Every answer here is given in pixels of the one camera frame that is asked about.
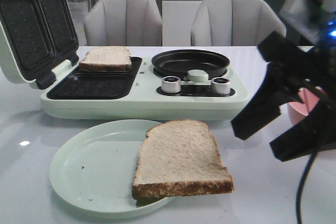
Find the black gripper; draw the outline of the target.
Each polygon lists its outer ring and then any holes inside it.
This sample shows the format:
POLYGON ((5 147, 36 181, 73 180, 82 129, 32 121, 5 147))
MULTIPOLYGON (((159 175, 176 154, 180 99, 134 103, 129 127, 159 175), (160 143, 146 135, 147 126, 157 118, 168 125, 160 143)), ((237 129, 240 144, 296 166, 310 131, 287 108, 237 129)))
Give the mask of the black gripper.
POLYGON ((271 150, 282 162, 310 154, 320 138, 320 151, 334 150, 335 78, 323 68, 318 51, 305 52, 275 31, 257 48, 269 64, 255 95, 231 120, 234 135, 248 139, 281 115, 281 105, 302 102, 298 92, 306 88, 327 106, 317 103, 307 117, 270 142, 271 150))

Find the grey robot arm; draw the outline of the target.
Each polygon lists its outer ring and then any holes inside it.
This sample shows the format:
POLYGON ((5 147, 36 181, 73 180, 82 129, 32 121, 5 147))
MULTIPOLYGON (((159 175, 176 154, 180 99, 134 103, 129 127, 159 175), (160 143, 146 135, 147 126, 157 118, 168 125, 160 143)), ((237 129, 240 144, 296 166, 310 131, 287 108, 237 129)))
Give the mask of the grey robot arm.
POLYGON ((264 80, 231 124, 246 140, 277 118, 281 105, 300 102, 301 89, 310 91, 317 105, 270 142, 274 156, 288 161, 335 148, 335 0, 286 0, 280 15, 313 46, 303 51, 277 32, 264 39, 257 47, 267 62, 264 80))

